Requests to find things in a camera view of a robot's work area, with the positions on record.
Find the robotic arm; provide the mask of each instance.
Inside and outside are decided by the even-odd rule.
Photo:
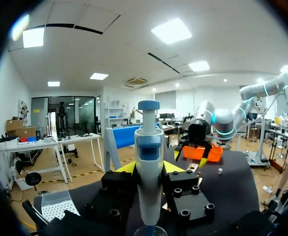
[[[246,86],[240,89],[242,103],[233,112],[227,109],[215,109],[213,104],[203,101],[195,119],[189,126],[189,139],[205,140],[213,125],[221,141],[230,141],[237,133],[247,113],[255,106],[255,96],[266,97],[283,93],[288,105],[288,73],[281,74],[264,84]]]

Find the cardboard box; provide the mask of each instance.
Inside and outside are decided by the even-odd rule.
[[[36,137],[35,127],[24,127],[22,129],[16,129],[8,132],[8,136],[18,136],[19,138]]]
[[[24,127],[23,120],[7,120],[6,121],[6,130],[7,131],[13,131],[16,129],[21,129]]]

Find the yellow black floor tape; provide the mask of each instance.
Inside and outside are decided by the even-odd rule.
[[[127,162],[127,161],[131,161],[131,160],[134,160],[135,158],[132,157],[132,158],[129,158],[129,159],[126,159],[126,160],[123,160],[121,161],[121,163],[124,163],[124,162]],[[96,170],[96,171],[91,171],[91,172],[87,172],[87,173],[84,173],[84,174],[81,174],[81,175],[76,175],[76,176],[72,176],[72,178],[76,178],[76,177],[80,177],[80,176],[86,176],[86,175],[90,175],[90,174],[93,174],[93,173],[97,173],[97,172],[101,172],[101,170]],[[63,179],[57,179],[57,180],[48,180],[48,181],[42,181],[40,183],[53,183],[53,182],[58,182],[58,181],[64,181]]]

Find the floor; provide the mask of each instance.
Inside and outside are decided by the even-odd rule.
[[[177,144],[177,136],[171,136],[171,145]],[[236,150],[236,143],[237,138],[235,138],[231,142],[231,150]],[[251,151],[257,151],[259,142],[250,142],[247,139],[241,138],[241,146],[240,150],[251,150]],[[60,171],[56,171],[54,173],[43,173],[42,175],[42,181],[50,181],[50,180],[56,180],[54,182],[49,183],[41,183],[38,185],[39,190],[46,190],[49,192],[53,191],[62,191],[67,189],[74,189],[78,188],[80,186],[93,183],[95,181],[98,181],[103,176],[103,172],[95,172],[92,174],[89,174],[92,171],[99,170],[98,167],[96,167],[93,164],[92,154],[91,154],[91,146],[90,143],[78,143],[75,145],[79,158],[76,158],[74,154],[66,154],[67,158],[71,158],[73,163],[75,163],[77,166],[72,165],[68,166],[69,171],[73,178],[73,183],[65,184],[64,181],[57,181],[58,179],[62,179],[62,175]],[[101,146],[101,153],[103,154],[103,143],[102,140],[100,141]],[[95,149],[95,156],[97,163],[100,163],[99,159],[99,152],[97,148],[96,141],[94,141],[94,149]],[[269,157],[271,147],[270,142],[263,144],[263,152],[266,155],[266,157]],[[280,153],[281,151],[279,149],[276,149],[276,153]],[[134,159],[134,148],[132,147],[125,147],[118,150],[120,160],[122,162],[122,165],[126,165],[133,161]],[[283,160],[280,158],[277,158],[277,162],[282,164]],[[43,169],[43,168],[51,168],[54,166],[57,166],[57,160],[55,157],[55,153],[53,149],[44,149],[42,154],[37,159],[35,165],[33,167],[26,167],[26,170],[36,170],[36,169]],[[264,185],[268,187],[273,187],[273,189],[277,188],[279,179],[281,175],[279,172],[273,168],[270,167],[269,169],[264,168],[252,168],[252,174],[254,176],[256,189],[258,193],[258,198],[260,201],[260,210],[264,209],[264,205],[262,204],[266,198],[270,197],[270,194],[263,191],[262,187]],[[35,196],[37,196],[37,193],[34,191],[34,189],[29,189],[26,191],[20,191],[19,187],[17,185],[13,186],[13,189],[11,191],[11,195],[13,198],[13,201],[11,202],[11,205],[14,209],[14,211],[17,214],[17,217],[21,220],[21,222],[29,229],[30,232],[35,231],[35,224],[30,219],[30,217],[27,215],[27,213],[22,208],[22,202],[26,199],[28,199],[33,204],[33,199]]]

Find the orange container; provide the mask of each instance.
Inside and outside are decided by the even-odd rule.
[[[194,148],[185,146],[183,147],[183,156],[189,159],[200,160],[203,156],[204,151],[205,151],[204,147]],[[222,147],[218,147],[215,144],[212,144],[212,149],[208,154],[207,161],[219,162],[222,153],[223,153]]]

